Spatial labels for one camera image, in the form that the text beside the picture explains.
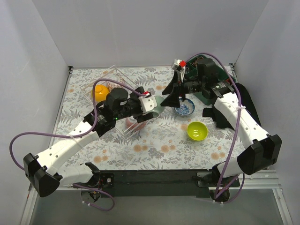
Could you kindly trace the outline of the blue floral white bowl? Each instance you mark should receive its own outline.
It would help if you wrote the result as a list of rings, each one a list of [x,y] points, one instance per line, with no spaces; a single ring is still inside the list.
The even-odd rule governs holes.
[[[180,116],[190,116],[195,111],[195,104],[190,99],[186,98],[184,101],[179,99],[180,107],[174,107],[175,112]]]

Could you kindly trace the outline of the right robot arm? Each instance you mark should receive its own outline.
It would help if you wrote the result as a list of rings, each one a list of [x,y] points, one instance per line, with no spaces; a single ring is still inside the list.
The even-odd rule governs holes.
[[[161,106],[179,108],[180,100],[184,100],[186,94],[200,92],[234,128],[234,137],[239,137],[245,148],[237,157],[227,158],[213,166],[209,174],[196,177],[196,180],[204,185],[223,186],[234,181],[237,175],[252,175],[275,164],[282,145],[281,138],[270,135],[254,120],[242,105],[241,94],[234,82],[218,80],[219,66],[212,59],[198,59],[196,67],[197,77],[187,79],[184,77],[185,61],[174,61],[174,75],[162,92],[166,98]]]

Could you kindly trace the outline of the white wire dish rack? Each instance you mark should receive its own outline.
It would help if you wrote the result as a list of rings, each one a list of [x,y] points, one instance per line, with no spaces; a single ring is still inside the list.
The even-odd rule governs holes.
[[[80,86],[81,93],[90,104],[93,104],[92,102],[93,84],[99,78],[103,79],[103,81],[98,82],[97,85],[106,86],[109,90],[112,90],[113,88],[120,87],[120,86],[116,83],[107,82],[106,79],[116,80],[120,83],[123,83],[131,87],[132,89],[137,89],[140,86],[137,82],[134,81],[134,78],[132,78],[130,75],[127,75],[123,70],[113,65],[110,68],[107,68],[104,71],[97,73],[95,77],[87,80],[85,83],[83,83]],[[129,129],[126,128],[125,120],[126,119],[121,119],[119,122],[117,122],[113,131],[115,131],[120,136],[120,139],[128,142],[130,140],[133,140],[134,135],[138,134],[140,130],[129,131]]]

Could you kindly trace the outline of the lime green bowl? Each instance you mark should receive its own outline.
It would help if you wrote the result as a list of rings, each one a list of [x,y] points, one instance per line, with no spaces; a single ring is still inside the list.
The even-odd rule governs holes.
[[[193,141],[202,141],[208,136],[208,128],[205,124],[194,121],[191,122],[187,127],[187,135]]]

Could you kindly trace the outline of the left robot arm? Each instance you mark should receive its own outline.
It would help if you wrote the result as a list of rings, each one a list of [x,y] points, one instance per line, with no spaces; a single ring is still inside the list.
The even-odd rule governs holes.
[[[92,163],[66,168],[64,163],[89,143],[98,140],[113,129],[118,120],[134,117],[144,122],[154,117],[157,101],[150,93],[139,96],[123,88],[114,88],[106,100],[96,105],[96,111],[86,115],[67,139],[60,140],[37,155],[27,154],[24,159],[25,175],[40,197],[52,194],[59,186],[74,183],[96,187],[100,171]]]

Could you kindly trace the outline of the mint green floral bowl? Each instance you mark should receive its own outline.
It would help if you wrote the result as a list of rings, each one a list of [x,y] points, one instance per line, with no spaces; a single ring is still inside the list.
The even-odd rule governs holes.
[[[165,110],[164,106],[161,106],[161,103],[164,101],[162,96],[151,96],[151,99],[154,102],[154,108],[150,111],[153,115],[153,118],[157,118]]]

